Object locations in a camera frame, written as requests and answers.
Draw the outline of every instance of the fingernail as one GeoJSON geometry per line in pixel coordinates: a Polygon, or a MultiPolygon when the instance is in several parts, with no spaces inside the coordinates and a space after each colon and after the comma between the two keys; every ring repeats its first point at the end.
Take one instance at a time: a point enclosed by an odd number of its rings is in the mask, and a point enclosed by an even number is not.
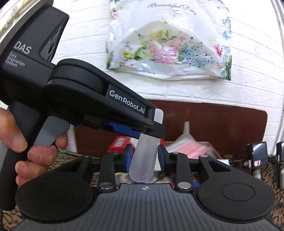
{"type": "Polygon", "coordinates": [[[18,173],[21,176],[25,176],[28,172],[28,168],[24,163],[17,162],[15,165],[16,173],[18,173]]]}
{"type": "Polygon", "coordinates": [[[39,152],[35,152],[35,151],[33,151],[33,149],[31,149],[30,151],[28,151],[28,158],[34,163],[39,163],[40,158],[41,158],[41,154],[39,152]]]}
{"type": "Polygon", "coordinates": [[[68,140],[65,141],[63,147],[66,147],[67,144],[68,144],[68,140]]]}
{"type": "Polygon", "coordinates": [[[16,183],[17,183],[17,185],[19,185],[19,178],[18,177],[16,177],[16,183]]]}
{"type": "Polygon", "coordinates": [[[18,152],[24,151],[28,146],[27,141],[25,140],[22,133],[14,137],[14,139],[12,140],[12,145],[13,145],[13,149],[18,152]]]}

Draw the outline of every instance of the brown wooden board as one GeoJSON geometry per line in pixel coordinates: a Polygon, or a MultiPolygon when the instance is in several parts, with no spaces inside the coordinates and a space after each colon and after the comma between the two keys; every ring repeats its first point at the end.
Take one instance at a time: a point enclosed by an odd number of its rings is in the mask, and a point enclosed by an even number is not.
{"type": "MultiPolygon", "coordinates": [[[[234,154],[234,158],[244,158],[246,145],[261,142],[264,136],[265,111],[208,103],[149,101],[164,111],[165,141],[177,139],[184,122],[189,121],[190,133],[197,141],[209,141],[222,157],[234,154]]],[[[75,128],[75,134],[78,153],[97,157],[106,153],[119,135],[87,127],[75,128]]]]}

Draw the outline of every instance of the metal screw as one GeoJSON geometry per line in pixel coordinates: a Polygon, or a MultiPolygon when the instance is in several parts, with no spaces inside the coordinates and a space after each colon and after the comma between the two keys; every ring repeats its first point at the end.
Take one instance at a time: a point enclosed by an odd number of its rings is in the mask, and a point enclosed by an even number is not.
{"type": "Polygon", "coordinates": [[[179,182],[177,184],[177,186],[180,188],[180,189],[189,189],[191,187],[191,184],[188,183],[188,182],[179,182]]]}
{"type": "Polygon", "coordinates": [[[100,184],[100,188],[104,190],[109,190],[113,188],[113,185],[110,182],[103,182],[100,184]]]}

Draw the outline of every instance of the red box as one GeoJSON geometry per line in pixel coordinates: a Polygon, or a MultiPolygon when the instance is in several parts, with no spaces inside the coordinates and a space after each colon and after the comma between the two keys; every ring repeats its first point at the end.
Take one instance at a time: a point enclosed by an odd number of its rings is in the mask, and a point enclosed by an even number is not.
{"type": "Polygon", "coordinates": [[[108,148],[108,152],[123,152],[124,148],[127,144],[132,144],[130,142],[130,137],[128,136],[117,136],[115,137],[114,141],[108,148]]]}

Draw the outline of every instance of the clear plastic bag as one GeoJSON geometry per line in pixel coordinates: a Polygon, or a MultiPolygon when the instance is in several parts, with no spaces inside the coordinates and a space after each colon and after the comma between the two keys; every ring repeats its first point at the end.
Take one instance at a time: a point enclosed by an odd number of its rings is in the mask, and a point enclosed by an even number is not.
{"type": "Polygon", "coordinates": [[[107,68],[160,79],[231,79],[220,0],[111,0],[107,68]]]}

